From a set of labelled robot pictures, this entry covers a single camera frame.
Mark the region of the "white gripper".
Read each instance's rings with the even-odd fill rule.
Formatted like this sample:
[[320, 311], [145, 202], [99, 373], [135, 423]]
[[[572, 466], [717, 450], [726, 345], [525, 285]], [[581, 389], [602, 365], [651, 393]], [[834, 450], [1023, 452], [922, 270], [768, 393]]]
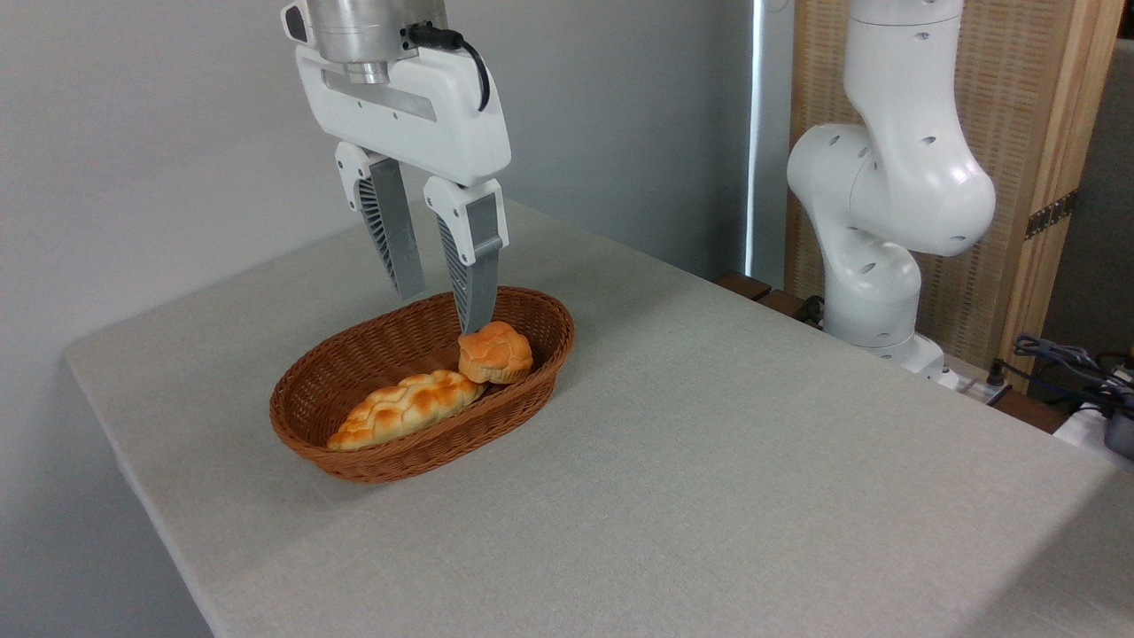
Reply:
[[435, 175], [423, 194], [439, 219], [462, 332], [482, 330], [509, 245], [491, 178], [511, 159], [485, 65], [448, 28], [441, 1], [296, 1], [281, 22], [308, 109], [345, 141], [335, 152], [342, 189], [393, 290], [407, 300], [425, 287], [400, 161]]

